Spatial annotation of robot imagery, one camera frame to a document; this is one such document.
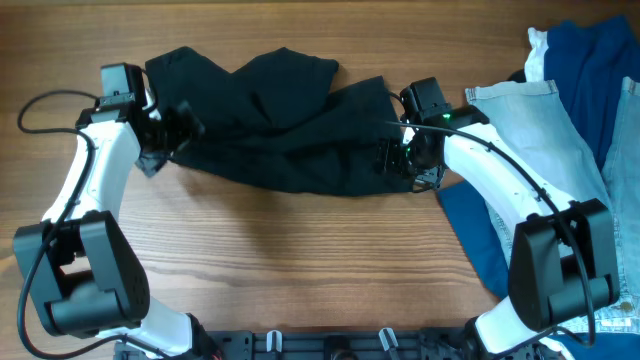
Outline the black shorts garment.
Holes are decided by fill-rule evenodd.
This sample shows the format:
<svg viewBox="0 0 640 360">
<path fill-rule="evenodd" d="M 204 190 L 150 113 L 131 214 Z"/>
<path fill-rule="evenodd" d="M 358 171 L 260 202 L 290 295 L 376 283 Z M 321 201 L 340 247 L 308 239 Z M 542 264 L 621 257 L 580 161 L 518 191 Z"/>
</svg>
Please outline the black shorts garment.
<svg viewBox="0 0 640 360">
<path fill-rule="evenodd" d="M 173 162 L 269 190 L 335 196 L 407 193 L 376 171 L 382 141 L 399 139 L 382 77 L 331 88 L 339 64 L 280 48 L 229 72 L 189 47 L 148 60 L 164 119 L 204 127 Z"/>
</svg>

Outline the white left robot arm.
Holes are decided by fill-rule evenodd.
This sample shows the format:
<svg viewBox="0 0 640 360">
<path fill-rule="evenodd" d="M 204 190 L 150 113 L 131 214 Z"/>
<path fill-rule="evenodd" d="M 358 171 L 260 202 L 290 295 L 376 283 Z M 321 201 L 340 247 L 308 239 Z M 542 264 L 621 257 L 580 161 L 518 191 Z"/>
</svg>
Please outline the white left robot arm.
<svg viewBox="0 0 640 360">
<path fill-rule="evenodd" d="M 122 106 L 86 109 L 62 190 L 40 223 L 19 228 L 14 252 L 24 277 L 17 320 L 33 355 L 46 358 L 26 332 L 33 302 L 52 336 L 120 341 L 150 358 L 204 359 L 215 343 L 191 315 L 150 295 L 147 276 L 118 225 L 127 178 L 141 147 Z"/>
</svg>

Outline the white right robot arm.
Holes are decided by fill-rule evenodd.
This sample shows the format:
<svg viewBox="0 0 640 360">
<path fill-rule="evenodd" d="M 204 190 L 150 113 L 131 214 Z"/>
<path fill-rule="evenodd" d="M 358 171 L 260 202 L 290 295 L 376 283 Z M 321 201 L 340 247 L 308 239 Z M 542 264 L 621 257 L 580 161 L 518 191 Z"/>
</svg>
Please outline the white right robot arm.
<svg viewBox="0 0 640 360">
<path fill-rule="evenodd" d="M 500 359 L 529 347 L 564 322 L 588 320 L 620 296 L 613 220 L 598 199 L 579 202 L 519 158 L 474 106 L 408 111 L 398 126 L 414 132 L 379 144 L 374 168 L 436 189 L 446 170 L 465 178 L 494 208 L 513 237 L 508 295 L 467 322 L 454 347 L 466 359 Z"/>
</svg>

